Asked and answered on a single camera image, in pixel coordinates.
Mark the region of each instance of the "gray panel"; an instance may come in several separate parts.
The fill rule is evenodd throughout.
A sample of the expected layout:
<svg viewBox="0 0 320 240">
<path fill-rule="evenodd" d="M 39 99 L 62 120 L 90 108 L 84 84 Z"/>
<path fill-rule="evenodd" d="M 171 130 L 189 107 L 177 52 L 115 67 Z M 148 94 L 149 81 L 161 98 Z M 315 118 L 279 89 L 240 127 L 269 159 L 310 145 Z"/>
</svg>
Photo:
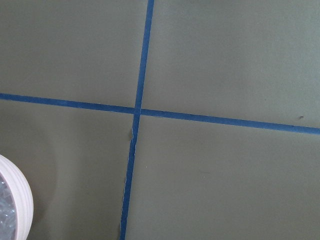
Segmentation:
<svg viewBox="0 0 320 240">
<path fill-rule="evenodd" d="M 147 0 L 2 0 L 0 92 L 134 106 Z"/>
<path fill-rule="evenodd" d="M 320 239 L 317 135 L 140 122 L 128 240 Z"/>
<path fill-rule="evenodd" d="M 0 101 L 0 154 L 29 181 L 30 240 L 117 240 L 132 115 Z"/>
<path fill-rule="evenodd" d="M 319 22 L 318 0 L 155 1 L 143 107 L 319 128 Z"/>
</svg>

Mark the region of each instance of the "white round object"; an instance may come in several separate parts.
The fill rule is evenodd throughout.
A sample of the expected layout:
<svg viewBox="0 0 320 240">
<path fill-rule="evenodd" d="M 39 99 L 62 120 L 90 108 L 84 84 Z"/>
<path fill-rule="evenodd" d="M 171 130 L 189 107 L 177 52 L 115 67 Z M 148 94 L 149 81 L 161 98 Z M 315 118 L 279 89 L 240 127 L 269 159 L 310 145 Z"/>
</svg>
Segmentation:
<svg viewBox="0 0 320 240">
<path fill-rule="evenodd" d="M 14 240 L 26 240 L 31 228 L 34 202 L 30 186 L 19 168 L 0 155 L 0 177 L 11 192 L 16 212 Z"/>
</svg>

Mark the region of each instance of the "clear plastic contents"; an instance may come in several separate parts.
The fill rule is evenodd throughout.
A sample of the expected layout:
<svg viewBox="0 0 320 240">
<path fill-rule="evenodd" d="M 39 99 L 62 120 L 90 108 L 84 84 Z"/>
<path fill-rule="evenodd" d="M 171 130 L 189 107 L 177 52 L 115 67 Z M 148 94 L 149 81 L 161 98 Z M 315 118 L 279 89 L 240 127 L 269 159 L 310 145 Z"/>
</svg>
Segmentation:
<svg viewBox="0 0 320 240">
<path fill-rule="evenodd" d="M 14 240 L 17 217 L 10 189 L 0 175 L 0 240 Z"/>
</svg>

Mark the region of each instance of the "blue painter's tape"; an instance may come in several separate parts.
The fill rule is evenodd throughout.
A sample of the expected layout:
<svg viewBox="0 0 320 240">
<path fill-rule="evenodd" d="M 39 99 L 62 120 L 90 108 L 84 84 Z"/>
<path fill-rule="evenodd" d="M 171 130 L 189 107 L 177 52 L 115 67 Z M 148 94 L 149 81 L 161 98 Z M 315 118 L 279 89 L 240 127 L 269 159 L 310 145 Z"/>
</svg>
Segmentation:
<svg viewBox="0 0 320 240">
<path fill-rule="evenodd" d="M 194 114 L 187 114 L 187 113 L 149 110 L 149 109 L 142 109 L 141 115 L 320 135 L 319 128 L 307 127 L 307 126 L 294 126 L 294 125 L 286 125 L 286 124 L 270 123 L 270 122 L 262 122 L 262 121 L 249 121 L 249 120 L 241 120 L 241 119 L 233 119 L 233 118 L 225 118 L 225 117 L 194 115 Z"/>
<path fill-rule="evenodd" d="M 99 110 L 115 113 L 125 113 L 125 114 L 134 114 L 135 109 L 132 107 L 125 106 L 114 106 L 114 105 L 105 105 L 97 103 L 88 103 L 88 102 L 79 102 L 79 101 L 68 101 L 44 97 L 35 97 L 35 96 L 22 96 L 14 94 L 0 93 L 0 99 L 2 100 L 11 100 L 17 102 L 33 103 L 33 104 L 46 104 L 53 106 L 62 106 L 70 107 L 77 109 L 90 109 L 90 110 Z"/>
<path fill-rule="evenodd" d="M 147 58 L 148 58 L 153 10 L 154 10 L 154 0 L 148 0 L 146 17 L 145 17 L 141 59 L 140 59 L 139 77 L 138 77 L 135 106 L 134 106 L 134 116 L 133 116 L 133 123 L 132 123 L 132 140 L 130 142 L 128 165 L 126 170 L 126 180 L 125 180 L 125 186 L 124 186 L 123 205 L 122 205 L 122 214 L 121 214 L 121 223 L 120 223 L 120 240 L 125 240 L 126 238 L 131 185 L 132 185 L 132 178 L 133 178 L 133 171 L 134 171 L 134 164 L 135 164 L 136 144 L 137 144 L 138 132 L 139 132 L 141 106 L 142 106 L 142 99 L 143 99 L 143 93 L 144 93 L 144 84 L 145 84 L 145 76 L 146 76 L 146 67 L 147 67 Z"/>
</svg>

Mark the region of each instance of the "white bowl rim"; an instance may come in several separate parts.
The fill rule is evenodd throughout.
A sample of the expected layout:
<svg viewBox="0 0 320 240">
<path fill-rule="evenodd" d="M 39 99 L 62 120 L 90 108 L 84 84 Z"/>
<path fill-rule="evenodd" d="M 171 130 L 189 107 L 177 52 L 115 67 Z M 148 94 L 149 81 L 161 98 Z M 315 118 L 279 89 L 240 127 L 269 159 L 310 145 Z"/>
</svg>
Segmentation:
<svg viewBox="0 0 320 240">
<path fill-rule="evenodd" d="M 19 168 L 0 155 L 0 175 L 11 191 L 16 210 L 15 240 L 26 240 L 33 219 L 33 197 L 27 179 Z"/>
</svg>

